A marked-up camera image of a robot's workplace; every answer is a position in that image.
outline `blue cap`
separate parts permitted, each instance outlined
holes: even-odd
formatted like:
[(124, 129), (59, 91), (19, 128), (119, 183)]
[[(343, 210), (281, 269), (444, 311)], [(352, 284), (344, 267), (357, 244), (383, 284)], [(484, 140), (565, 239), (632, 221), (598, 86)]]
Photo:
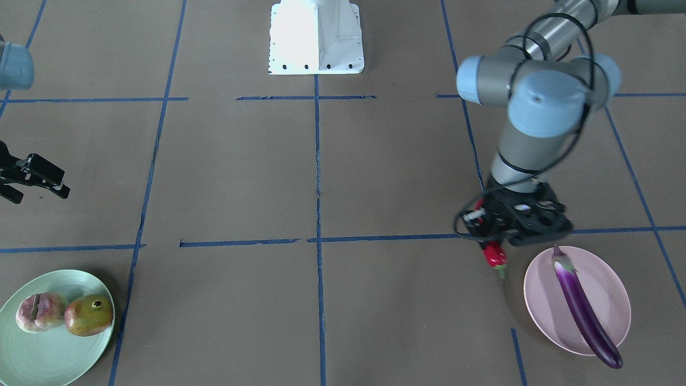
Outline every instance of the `blue cap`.
[(551, 70), (530, 73), (517, 84), (508, 117), (526, 135), (557, 137), (579, 123), (586, 95), (586, 87), (571, 75)]
[(481, 104), (479, 100), (479, 89), (477, 88), (477, 76), (479, 74), (479, 63), (483, 56), (469, 56), (460, 65), (456, 83), (460, 98)]
[[(622, 85), (622, 71), (617, 63), (609, 56), (604, 54), (594, 54), (595, 63), (607, 76), (608, 97), (606, 103), (617, 93), (619, 86)], [(580, 58), (590, 59), (588, 55), (579, 56)]]
[(26, 90), (34, 84), (34, 61), (29, 50), (5, 43), (0, 58), (0, 90)]

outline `green plate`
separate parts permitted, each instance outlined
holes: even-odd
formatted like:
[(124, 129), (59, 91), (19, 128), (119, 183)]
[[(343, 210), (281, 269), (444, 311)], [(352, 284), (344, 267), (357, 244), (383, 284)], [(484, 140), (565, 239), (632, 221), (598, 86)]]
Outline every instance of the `green plate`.
[(64, 386), (90, 369), (112, 337), (112, 325), (92, 337), (70, 334), (64, 325), (31, 334), (16, 324), (16, 310), (35, 293), (61, 293), (72, 302), (96, 294), (114, 300), (105, 284), (90, 273), (65, 269), (33, 279), (21, 287), (0, 310), (0, 382), (6, 386)]

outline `red chili pepper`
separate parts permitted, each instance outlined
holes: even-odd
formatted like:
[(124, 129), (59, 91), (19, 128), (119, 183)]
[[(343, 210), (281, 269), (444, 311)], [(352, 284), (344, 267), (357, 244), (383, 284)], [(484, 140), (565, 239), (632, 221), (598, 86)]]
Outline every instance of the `red chili pepper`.
[(505, 278), (505, 270), (508, 268), (508, 257), (505, 255), (503, 248), (497, 241), (491, 241), (486, 244), (484, 248), (484, 256), (488, 265), (498, 270), (500, 277)]

